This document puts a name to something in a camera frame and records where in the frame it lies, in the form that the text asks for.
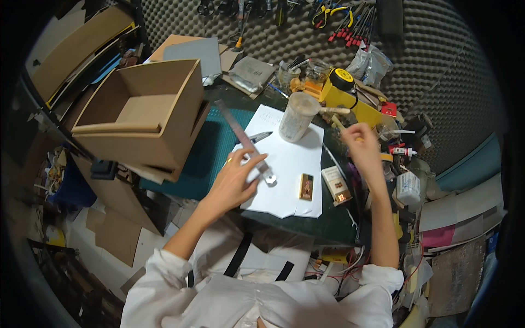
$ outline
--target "gray foam wall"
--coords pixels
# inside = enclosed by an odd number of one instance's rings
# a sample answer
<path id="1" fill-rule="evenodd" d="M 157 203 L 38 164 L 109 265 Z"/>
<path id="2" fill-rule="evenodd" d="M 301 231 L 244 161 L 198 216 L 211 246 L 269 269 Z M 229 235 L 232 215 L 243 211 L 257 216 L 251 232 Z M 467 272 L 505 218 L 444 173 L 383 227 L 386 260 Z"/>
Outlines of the gray foam wall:
<path id="1" fill-rule="evenodd" d="M 199 3 L 142 0 L 152 50 L 170 34 L 216 36 L 227 44 L 236 22 L 217 11 L 211 17 L 198 15 Z M 219 1 L 214 3 L 217 9 Z M 272 3 L 275 9 L 277 2 Z M 381 90 L 406 111 L 406 118 L 425 111 L 432 119 L 434 129 L 429 136 L 433 147 L 422 159 L 439 174 L 492 132 L 501 135 L 506 128 L 505 109 L 485 55 L 454 8 L 443 0 L 405 0 L 403 7 L 404 45 L 384 45 L 377 37 L 373 42 L 395 65 L 383 79 Z M 345 68 L 356 47 L 346 49 L 341 40 L 327 42 L 344 15 L 334 15 L 323 30 L 313 30 L 306 18 L 309 9 L 307 5 L 302 17 L 289 17 L 285 28 L 274 25 L 273 12 L 265 18 L 252 12 L 244 35 L 245 53 L 274 64 L 304 54 Z"/>

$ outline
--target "hand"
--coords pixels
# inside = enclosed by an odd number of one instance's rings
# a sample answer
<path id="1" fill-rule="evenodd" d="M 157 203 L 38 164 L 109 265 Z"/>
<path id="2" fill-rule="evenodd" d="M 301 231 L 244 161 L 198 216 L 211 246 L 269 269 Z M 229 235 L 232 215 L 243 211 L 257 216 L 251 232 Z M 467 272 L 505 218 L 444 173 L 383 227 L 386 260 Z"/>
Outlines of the hand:
<path id="1" fill-rule="evenodd" d="M 246 177 L 257 163 L 268 156 L 267 154 L 256 156 L 245 165 L 241 165 L 244 155 L 252 152 L 252 149 L 239 149 L 228 155 L 228 162 L 217 174 L 212 189 L 199 206 L 206 206 L 207 210 L 217 218 L 250 199 L 257 190 L 259 180 L 255 179 L 247 184 Z"/>
<path id="2" fill-rule="evenodd" d="M 368 124 L 357 123 L 342 131 L 342 138 L 350 149 L 350 156 L 370 190 L 386 188 L 379 143 Z"/>

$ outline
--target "left hand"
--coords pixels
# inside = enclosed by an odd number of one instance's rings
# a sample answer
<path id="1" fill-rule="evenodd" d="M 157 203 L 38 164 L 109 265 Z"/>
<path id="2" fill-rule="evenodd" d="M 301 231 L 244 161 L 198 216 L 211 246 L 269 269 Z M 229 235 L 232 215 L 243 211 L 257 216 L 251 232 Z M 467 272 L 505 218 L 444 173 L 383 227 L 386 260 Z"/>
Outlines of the left hand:
<path id="1" fill-rule="evenodd" d="M 212 189 L 199 206 L 205 206 L 213 216 L 219 217 L 250 199 L 257 190 L 259 180 L 255 179 L 247 184 L 246 178 L 255 165 L 268 157 L 267 154 L 256 156 L 241 165 L 244 155 L 252 152 L 252 149 L 239 149 L 228 155 L 228 161 L 217 174 Z"/>

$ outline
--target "white shirt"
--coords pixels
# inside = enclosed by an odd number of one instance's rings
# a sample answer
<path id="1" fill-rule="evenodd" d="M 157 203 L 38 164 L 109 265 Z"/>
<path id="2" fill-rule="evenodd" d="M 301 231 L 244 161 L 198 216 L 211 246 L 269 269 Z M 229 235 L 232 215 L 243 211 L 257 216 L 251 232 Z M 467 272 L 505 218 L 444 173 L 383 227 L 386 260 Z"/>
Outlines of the white shirt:
<path id="1" fill-rule="evenodd" d="M 317 280 L 253 283 L 221 274 L 187 288 L 192 266 L 155 250 L 146 274 L 129 291 L 121 327 L 392 327 L 391 294 L 403 273 L 363 266 L 360 287 L 339 303 Z"/>

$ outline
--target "forearm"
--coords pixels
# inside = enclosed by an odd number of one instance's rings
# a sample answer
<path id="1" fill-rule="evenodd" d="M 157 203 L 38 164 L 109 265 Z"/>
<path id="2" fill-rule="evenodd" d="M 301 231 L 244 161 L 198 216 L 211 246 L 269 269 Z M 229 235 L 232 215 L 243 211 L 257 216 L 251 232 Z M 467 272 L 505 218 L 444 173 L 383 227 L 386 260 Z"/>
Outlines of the forearm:
<path id="1" fill-rule="evenodd" d="M 372 194 L 371 262 L 380 267 L 397 269 L 399 244 L 394 229 L 392 206 L 384 180 L 374 183 Z"/>
<path id="2" fill-rule="evenodd" d="M 218 215 L 199 204 L 186 223 L 164 245 L 164 249 L 185 260 L 189 259 L 198 240 Z"/>

